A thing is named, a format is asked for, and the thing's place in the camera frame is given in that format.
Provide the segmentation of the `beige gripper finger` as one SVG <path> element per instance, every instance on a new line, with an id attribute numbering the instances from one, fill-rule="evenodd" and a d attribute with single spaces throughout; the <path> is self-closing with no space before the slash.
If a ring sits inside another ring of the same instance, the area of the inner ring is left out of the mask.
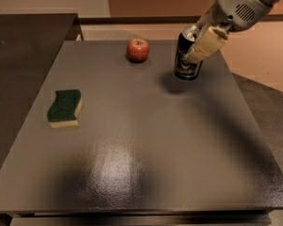
<path id="1" fill-rule="evenodd" d="M 220 26 L 205 25 L 184 58 L 198 64 L 227 44 L 228 34 Z"/>

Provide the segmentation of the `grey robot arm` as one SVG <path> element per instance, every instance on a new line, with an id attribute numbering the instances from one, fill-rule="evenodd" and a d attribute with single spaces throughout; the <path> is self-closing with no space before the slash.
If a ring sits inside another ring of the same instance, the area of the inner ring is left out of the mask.
<path id="1" fill-rule="evenodd" d="M 196 23 L 199 33 L 184 59 L 199 63 L 227 44 L 231 32 L 247 30 L 264 18 L 279 0 L 214 0 Z"/>

